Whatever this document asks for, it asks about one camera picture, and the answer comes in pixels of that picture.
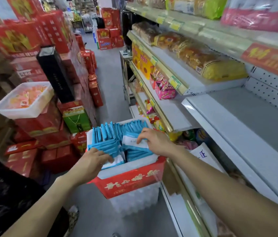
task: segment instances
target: hand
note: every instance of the hand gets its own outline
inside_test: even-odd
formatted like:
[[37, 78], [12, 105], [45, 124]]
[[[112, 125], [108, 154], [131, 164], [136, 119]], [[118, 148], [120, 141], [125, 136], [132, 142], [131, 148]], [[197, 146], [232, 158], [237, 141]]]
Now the hand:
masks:
[[101, 171], [103, 164], [108, 161], [113, 163], [114, 159], [103, 151], [92, 148], [78, 160], [64, 177], [68, 183], [74, 186], [90, 182]]
[[137, 144], [139, 144], [143, 139], [148, 140], [150, 151], [165, 157], [169, 157], [177, 147], [177, 145], [170, 141], [166, 134], [150, 128], [143, 128], [141, 134], [138, 136]]

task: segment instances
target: clothing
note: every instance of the clothing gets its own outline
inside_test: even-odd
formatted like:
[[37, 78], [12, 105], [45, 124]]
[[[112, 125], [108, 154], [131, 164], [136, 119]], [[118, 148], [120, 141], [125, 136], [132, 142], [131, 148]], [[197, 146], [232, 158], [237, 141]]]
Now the clothing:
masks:
[[[37, 182], [10, 170], [0, 162], [0, 236], [45, 192]], [[68, 227], [69, 216], [62, 208], [48, 237], [63, 237]]]

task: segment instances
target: price tag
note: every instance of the price tag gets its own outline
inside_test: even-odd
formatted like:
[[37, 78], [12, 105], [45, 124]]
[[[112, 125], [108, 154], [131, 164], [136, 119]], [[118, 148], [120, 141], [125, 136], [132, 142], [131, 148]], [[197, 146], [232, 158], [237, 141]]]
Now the price tag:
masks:
[[158, 59], [154, 56], [150, 59], [151, 63], [155, 66], [158, 63]]
[[173, 20], [172, 23], [170, 24], [170, 28], [178, 31], [183, 24], [184, 24], [184, 22], [182, 22], [182, 21]]
[[165, 21], [165, 18], [166, 18], [166, 16], [158, 15], [158, 17], [157, 17], [157, 23], [163, 24], [164, 21]]
[[181, 82], [173, 75], [169, 79], [169, 83], [175, 88], [179, 88], [181, 86]]
[[155, 106], [155, 102], [154, 102], [154, 100], [152, 98], [150, 98], [150, 103], [151, 103], [152, 107]]

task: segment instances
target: black box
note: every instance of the black box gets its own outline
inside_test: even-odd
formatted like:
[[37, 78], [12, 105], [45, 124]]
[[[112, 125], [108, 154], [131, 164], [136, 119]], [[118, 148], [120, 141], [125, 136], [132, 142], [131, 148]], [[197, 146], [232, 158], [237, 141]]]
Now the black box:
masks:
[[74, 88], [55, 47], [42, 47], [37, 60], [61, 103], [74, 101]]

